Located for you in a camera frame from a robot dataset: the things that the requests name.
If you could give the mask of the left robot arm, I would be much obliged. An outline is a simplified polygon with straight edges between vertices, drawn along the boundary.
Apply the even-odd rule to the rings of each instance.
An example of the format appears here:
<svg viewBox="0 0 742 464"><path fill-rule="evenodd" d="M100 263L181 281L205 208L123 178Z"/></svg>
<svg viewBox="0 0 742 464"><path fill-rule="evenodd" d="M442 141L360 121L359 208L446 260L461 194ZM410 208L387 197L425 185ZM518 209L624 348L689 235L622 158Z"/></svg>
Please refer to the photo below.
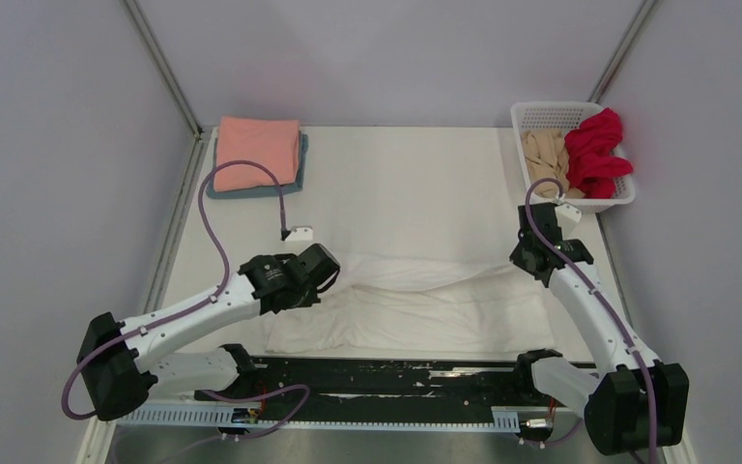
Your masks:
<svg viewBox="0 0 742 464"><path fill-rule="evenodd" d="M224 348L199 356L188 344L218 329L283 310L311 307L337 280L340 264L321 244L299 254L257 255L236 271L226 267L217 286L180 304L118 321L105 312L93 318L65 384L62 408L81 379L94 407L88 417L113 421L132 413L154 394L211 390L235 400L256 389L255 371Z"/></svg>

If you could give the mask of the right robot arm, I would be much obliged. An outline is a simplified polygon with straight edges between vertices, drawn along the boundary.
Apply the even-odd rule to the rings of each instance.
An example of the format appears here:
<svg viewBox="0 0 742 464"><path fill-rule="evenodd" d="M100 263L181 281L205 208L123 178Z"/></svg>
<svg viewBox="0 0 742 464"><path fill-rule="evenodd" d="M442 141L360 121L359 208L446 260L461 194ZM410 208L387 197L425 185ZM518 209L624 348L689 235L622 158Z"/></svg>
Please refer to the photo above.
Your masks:
<svg viewBox="0 0 742 464"><path fill-rule="evenodd" d="M568 407L604 455L680 444L687 372L677 362L663 362L613 307L591 253L580 240L564 238L556 204L524 205L518 215L519 242L510 261L564 307L597 373L588 374L552 349L528 352L512 379L517 397L533 404L547 395Z"/></svg>

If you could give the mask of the white t shirt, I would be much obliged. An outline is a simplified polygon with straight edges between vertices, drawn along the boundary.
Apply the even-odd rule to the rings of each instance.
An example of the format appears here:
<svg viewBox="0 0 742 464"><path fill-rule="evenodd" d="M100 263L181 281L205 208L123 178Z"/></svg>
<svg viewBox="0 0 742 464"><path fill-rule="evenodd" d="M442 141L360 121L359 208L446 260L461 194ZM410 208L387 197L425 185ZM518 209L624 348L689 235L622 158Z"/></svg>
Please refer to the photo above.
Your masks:
<svg viewBox="0 0 742 464"><path fill-rule="evenodd" d="M540 284L507 260L346 259L319 303L269 317L268 351L496 354L557 345Z"/></svg>

